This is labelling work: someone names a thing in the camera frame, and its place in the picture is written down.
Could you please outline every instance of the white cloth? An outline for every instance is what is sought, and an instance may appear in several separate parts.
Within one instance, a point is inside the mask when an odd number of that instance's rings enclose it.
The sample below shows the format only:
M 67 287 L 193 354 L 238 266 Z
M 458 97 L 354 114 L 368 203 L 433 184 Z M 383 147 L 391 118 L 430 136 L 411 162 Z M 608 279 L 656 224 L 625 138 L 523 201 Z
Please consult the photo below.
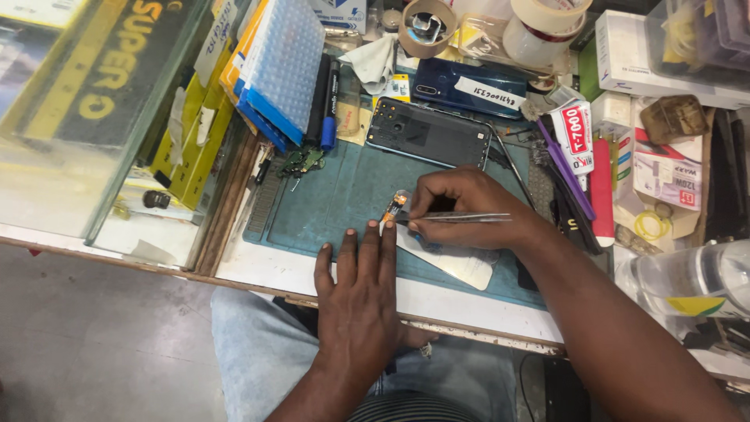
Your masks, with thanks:
M 398 34 L 383 35 L 378 41 L 349 51 L 338 60 L 354 69 L 364 90 L 378 95 L 393 78 L 393 43 Z

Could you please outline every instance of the jeans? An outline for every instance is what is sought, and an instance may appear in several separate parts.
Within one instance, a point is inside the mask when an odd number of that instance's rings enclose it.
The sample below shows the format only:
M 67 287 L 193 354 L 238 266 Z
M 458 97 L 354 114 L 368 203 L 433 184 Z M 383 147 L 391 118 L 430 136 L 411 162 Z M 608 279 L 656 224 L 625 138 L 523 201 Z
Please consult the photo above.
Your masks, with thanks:
M 279 306 L 249 292 L 218 287 L 212 332 L 229 422 L 262 421 L 307 372 L 318 339 Z M 453 400 L 479 420 L 513 422 L 512 350 L 452 336 L 432 343 L 432 357 L 411 351 L 369 395 L 417 391 Z

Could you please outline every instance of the striped shirt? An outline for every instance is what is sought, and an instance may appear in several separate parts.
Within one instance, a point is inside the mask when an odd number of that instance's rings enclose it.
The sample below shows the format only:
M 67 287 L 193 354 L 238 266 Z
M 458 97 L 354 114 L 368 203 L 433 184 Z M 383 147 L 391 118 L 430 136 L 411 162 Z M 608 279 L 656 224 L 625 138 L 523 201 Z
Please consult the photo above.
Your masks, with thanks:
M 348 422 L 479 422 L 461 405 L 416 392 L 372 396 L 362 402 Z

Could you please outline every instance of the glass counter top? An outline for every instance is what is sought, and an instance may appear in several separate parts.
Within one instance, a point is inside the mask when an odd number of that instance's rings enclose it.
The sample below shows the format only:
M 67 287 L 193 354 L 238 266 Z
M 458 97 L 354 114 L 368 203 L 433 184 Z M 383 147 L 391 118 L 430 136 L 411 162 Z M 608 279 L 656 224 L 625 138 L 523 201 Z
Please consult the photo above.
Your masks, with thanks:
M 0 223 L 92 243 L 169 114 L 212 2 L 1 3 Z

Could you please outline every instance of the left hand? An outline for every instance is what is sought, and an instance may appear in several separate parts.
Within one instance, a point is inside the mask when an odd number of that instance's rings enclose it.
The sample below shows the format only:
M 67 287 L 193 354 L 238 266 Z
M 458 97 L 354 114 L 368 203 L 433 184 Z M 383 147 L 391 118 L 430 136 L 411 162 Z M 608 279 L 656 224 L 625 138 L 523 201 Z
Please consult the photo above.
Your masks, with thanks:
M 386 222 L 381 237 L 378 222 L 370 220 L 359 254 L 356 231 L 346 231 L 338 252 L 337 284 L 329 270 L 332 253 L 326 243 L 315 263 L 320 339 L 316 363 L 370 387 L 399 346 L 420 348 L 438 335 L 402 324 L 396 313 L 394 222 Z

